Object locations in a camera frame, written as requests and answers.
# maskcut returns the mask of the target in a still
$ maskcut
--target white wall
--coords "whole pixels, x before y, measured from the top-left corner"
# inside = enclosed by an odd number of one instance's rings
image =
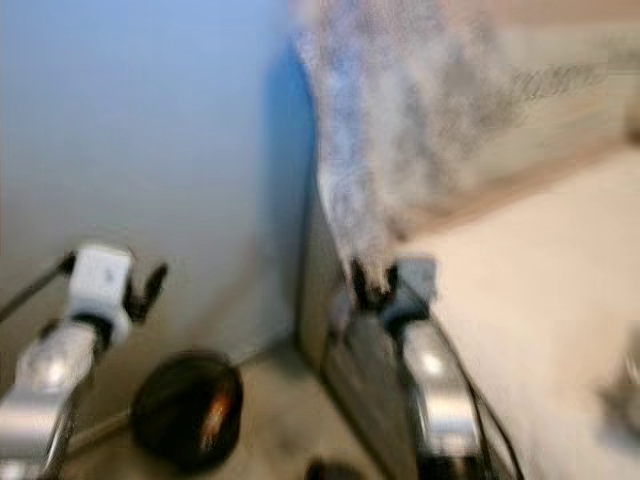
[[[264,112],[284,4],[2,3],[0,301],[84,238],[171,267],[147,326],[100,367],[84,425],[126,408],[169,352],[239,360],[292,329],[281,280],[297,247],[273,247],[299,235],[304,167],[269,157]],[[2,391],[64,288],[0,327]]]

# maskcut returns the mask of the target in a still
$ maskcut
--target black object on floor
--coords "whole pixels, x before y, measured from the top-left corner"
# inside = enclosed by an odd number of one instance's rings
[[[216,467],[240,436],[240,373],[211,351],[179,353],[145,381],[131,409],[137,445],[194,473]]]
[[[314,460],[309,464],[305,480],[364,480],[355,468],[340,462]]]

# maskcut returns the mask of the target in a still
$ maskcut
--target black cable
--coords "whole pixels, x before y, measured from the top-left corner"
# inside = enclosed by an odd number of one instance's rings
[[[415,289],[411,285],[409,285],[407,282],[405,282],[402,279],[400,281],[402,282],[403,286],[406,287],[407,290],[409,290],[409,292],[411,292],[411,294],[420,303],[422,303],[423,305],[426,306],[426,308],[428,308],[428,304],[418,294],[418,292],[415,291]],[[445,344],[447,345],[449,350],[451,350],[451,352],[453,353],[454,357],[456,358],[456,362],[458,364],[458,367],[460,368],[460,371],[462,372],[462,375],[464,376],[465,381],[467,382],[467,385],[469,386],[469,389],[471,390],[471,393],[472,393],[472,395],[474,397],[474,402],[476,403],[476,410],[478,410],[477,409],[477,401],[480,400],[482,402],[485,410],[487,411],[489,417],[491,417],[491,420],[493,421],[493,423],[495,424],[496,428],[498,429],[498,432],[500,433],[500,436],[504,440],[504,444],[507,447],[507,451],[509,452],[509,457],[511,459],[511,463],[513,464],[513,468],[515,469],[516,479],[517,480],[524,480],[524,474],[522,473],[522,468],[520,467],[520,462],[518,461],[518,456],[516,455],[515,448],[513,447],[513,444],[511,443],[511,440],[509,440],[509,436],[507,435],[507,431],[504,428],[504,426],[502,425],[502,422],[500,422],[498,416],[496,415],[496,413],[493,410],[493,408],[491,408],[491,405],[489,404],[489,402],[487,402],[487,400],[484,397],[484,395],[482,394],[481,390],[477,387],[477,385],[473,382],[473,380],[471,380],[471,376],[469,375],[467,370],[464,368],[464,365],[462,364],[462,360],[460,359],[460,355],[458,354],[458,351],[454,348],[453,343],[451,342],[451,339],[449,338],[449,336],[445,333],[444,329],[440,326],[439,322],[435,319],[435,317],[430,317],[430,320],[433,322],[433,324],[435,325],[436,329],[438,330],[438,332],[442,336]]]
[[[58,275],[68,275],[75,264],[75,254],[70,253],[62,258],[53,268],[44,272],[30,285],[18,292],[9,302],[0,309],[0,323],[9,318],[16,310],[24,305],[31,297],[49,285]]]

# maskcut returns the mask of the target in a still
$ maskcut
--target beige floor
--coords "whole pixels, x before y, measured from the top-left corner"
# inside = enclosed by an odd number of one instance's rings
[[[289,346],[242,367],[240,443],[219,469],[193,480],[297,480],[314,456],[348,461],[383,479],[321,384]],[[62,480],[169,480],[181,477],[132,445],[128,432],[72,459]]]

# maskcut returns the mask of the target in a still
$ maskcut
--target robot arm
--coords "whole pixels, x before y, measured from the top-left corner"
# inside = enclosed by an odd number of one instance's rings
[[[132,292],[133,256],[100,244],[78,250],[63,319],[45,327],[20,355],[14,385],[0,400],[0,480],[55,478],[73,432],[75,410],[94,367],[142,322],[164,277]]]

